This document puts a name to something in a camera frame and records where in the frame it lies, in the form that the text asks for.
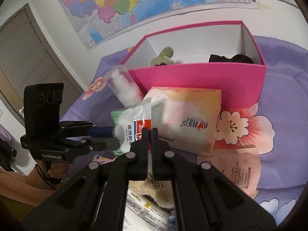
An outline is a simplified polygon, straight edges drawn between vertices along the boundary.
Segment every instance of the pink cream packet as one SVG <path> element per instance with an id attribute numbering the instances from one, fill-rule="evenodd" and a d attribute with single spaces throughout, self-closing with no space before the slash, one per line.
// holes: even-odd
<path id="1" fill-rule="evenodd" d="M 254 197 L 261 175 L 257 148 L 216 149 L 210 163 L 250 197 Z"/>

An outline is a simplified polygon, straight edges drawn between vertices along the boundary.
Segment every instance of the metal screw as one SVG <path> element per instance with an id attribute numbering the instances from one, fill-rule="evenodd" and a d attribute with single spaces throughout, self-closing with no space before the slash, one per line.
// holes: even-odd
<path id="1" fill-rule="evenodd" d="M 201 164 L 201 167 L 203 168 L 203 169 L 210 169 L 211 168 L 211 164 L 209 163 L 209 162 L 203 162 L 202 164 Z"/>
<path id="2" fill-rule="evenodd" d="M 126 157 L 129 158 L 129 159 L 132 159 L 136 156 L 136 154 L 134 152 L 128 152 L 126 153 Z"/>
<path id="3" fill-rule="evenodd" d="M 92 162 L 89 163 L 89 168 L 90 169 L 97 169 L 99 167 L 99 165 L 100 164 L 98 162 L 92 161 Z"/>
<path id="4" fill-rule="evenodd" d="M 174 156 L 174 153 L 172 151 L 165 152 L 165 157 L 172 158 L 173 156 Z"/>

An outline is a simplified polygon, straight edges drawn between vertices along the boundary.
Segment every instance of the open pink box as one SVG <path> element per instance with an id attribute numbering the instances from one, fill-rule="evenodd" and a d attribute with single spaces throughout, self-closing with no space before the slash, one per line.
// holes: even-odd
<path id="1" fill-rule="evenodd" d="M 180 64 L 150 67 L 170 46 Z M 211 54 L 232 58 L 245 54 L 254 64 L 208 62 Z M 260 96 L 266 65 L 252 34 L 242 21 L 191 24 L 143 37 L 122 60 L 142 92 L 152 86 L 220 89 L 222 106 L 248 108 Z"/>

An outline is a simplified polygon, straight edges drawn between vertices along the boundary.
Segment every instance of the tissue package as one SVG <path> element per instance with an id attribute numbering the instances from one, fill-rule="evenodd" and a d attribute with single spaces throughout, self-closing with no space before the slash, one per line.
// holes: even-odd
<path id="1" fill-rule="evenodd" d="M 221 91 L 201 88 L 152 87 L 152 128 L 171 147 L 208 156 L 215 142 Z"/>

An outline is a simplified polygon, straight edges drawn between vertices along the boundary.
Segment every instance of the yellow fabric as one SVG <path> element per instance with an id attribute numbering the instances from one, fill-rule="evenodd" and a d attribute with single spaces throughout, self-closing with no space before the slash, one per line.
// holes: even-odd
<path id="1" fill-rule="evenodd" d="M 0 200 L 10 212 L 10 214 L 19 222 L 22 222 L 24 218 L 30 213 L 30 211 L 34 209 L 34 207 L 30 205 L 8 199 L 2 195 L 0 195 Z"/>

